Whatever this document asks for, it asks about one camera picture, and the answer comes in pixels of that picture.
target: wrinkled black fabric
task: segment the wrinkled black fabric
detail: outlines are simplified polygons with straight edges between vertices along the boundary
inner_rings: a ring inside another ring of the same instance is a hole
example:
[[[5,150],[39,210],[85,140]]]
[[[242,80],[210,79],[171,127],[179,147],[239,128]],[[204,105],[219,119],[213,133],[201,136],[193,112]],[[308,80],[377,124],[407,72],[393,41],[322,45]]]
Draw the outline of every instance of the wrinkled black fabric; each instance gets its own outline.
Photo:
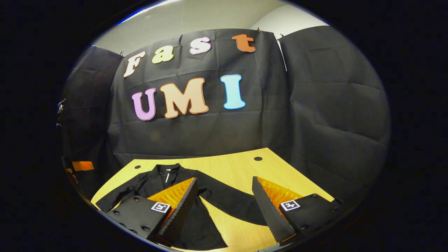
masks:
[[[330,195],[365,191],[385,161],[390,136],[383,85],[363,54],[329,26],[280,38],[288,70],[290,164]]]
[[[189,178],[197,178],[198,195],[182,228],[179,240],[173,243],[174,247],[192,250],[227,247],[199,196],[235,218],[266,226],[253,195],[230,187],[203,172],[185,169],[180,164],[156,165],[152,171],[140,173],[115,188],[101,198],[96,205],[107,212],[125,196],[138,195],[147,198]]]
[[[73,161],[92,161],[94,170],[76,172],[78,187],[91,199],[122,166],[107,141],[107,108],[115,72],[123,56],[91,46],[67,78],[60,114],[63,154]]]
[[[233,36],[247,34],[255,52],[238,49]],[[210,38],[211,49],[192,55],[194,39]],[[154,52],[174,47],[174,57],[152,63]],[[145,51],[134,73],[123,77],[128,59]],[[220,77],[239,74],[241,98],[246,106],[228,110]],[[167,119],[165,96],[160,87],[175,83],[184,92],[192,78],[204,78],[205,113]],[[143,111],[148,111],[148,88],[156,88],[155,116],[141,121],[131,96],[142,92]],[[108,136],[113,153],[123,167],[133,159],[170,159],[216,156],[270,148],[287,160],[290,146],[289,101],[286,71],[278,43],[271,32],[246,29],[203,30],[178,35],[145,46],[125,56],[114,77],[110,98]]]

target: white wall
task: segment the white wall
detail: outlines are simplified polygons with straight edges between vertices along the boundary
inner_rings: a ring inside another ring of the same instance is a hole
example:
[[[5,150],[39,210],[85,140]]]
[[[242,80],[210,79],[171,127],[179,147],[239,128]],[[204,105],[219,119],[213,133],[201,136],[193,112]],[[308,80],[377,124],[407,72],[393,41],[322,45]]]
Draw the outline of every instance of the white wall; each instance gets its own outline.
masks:
[[[256,30],[259,27],[262,31],[273,32],[276,39],[278,39],[281,37],[280,33],[288,35],[305,28],[327,25],[325,22],[307,12],[287,4],[266,14],[266,16],[258,20],[250,29]]]

